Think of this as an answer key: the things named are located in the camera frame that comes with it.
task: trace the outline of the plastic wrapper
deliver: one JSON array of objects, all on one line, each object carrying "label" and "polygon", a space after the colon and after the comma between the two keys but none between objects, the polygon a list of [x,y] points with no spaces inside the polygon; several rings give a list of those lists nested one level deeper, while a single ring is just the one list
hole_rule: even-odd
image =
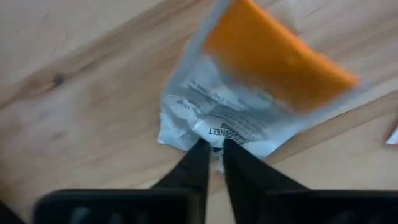
[{"label": "plastic wrapper", "polygon": [[242,82],[233,69],[225,69],[204,50],[209,34],[233,2],[218,1],[185,47],[161,97],[159,143],[186,151],[203,138],[221,156],[222,143],[228,138],[264,158],[352,92],[345,91],[316,110],[298,113],[272,91]]},{"label": "plastic wrapper", "polygon": [[394,130],[394,132],[391,134],[390,138],[387,140],[386,143],[390,145],[398,144],[398,128]]}]

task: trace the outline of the black object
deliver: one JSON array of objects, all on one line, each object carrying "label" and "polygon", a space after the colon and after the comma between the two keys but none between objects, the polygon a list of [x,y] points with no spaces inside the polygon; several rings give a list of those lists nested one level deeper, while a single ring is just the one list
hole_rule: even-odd
[{"label": "black object", "polygon": [[0,224],[24,224],[5,204],[0,202]]},{"label": "black object", "polygon": [[[237,224],[398,223],[398,192],[310,190],[232,140],[225,177]],[[62,190],[37,204],[35,224],[204,223],[211,146],[199,140],[148,190]]]}]

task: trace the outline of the wooden table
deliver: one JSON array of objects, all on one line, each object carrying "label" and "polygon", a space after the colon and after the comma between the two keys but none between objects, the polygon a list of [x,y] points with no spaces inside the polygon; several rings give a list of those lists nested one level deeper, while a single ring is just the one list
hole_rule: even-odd
[{"label": "wooden table", "polygon": [[[258,2],[369,83],[267,162],[316,189],[398,189],[398,149],[384,144],[398,121],[398,1]],[[171,169],[183,152],[156,141],[160,92],[213,3],[0,2],[1,200],[29,220],[52,190],[149,187]],[[219,173],[207,219],[233,222]]]}]

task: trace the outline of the cheese slice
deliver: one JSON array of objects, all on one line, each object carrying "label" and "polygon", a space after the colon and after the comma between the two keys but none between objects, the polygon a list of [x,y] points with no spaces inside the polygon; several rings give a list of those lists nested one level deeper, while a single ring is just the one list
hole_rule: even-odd
[{"label": "cheese slice", "polygon": [[251,0],[231,0],[205,40],[205,51],[249,85],[298,113],[319,109],[356,88],[360,78],[310,50]]}]

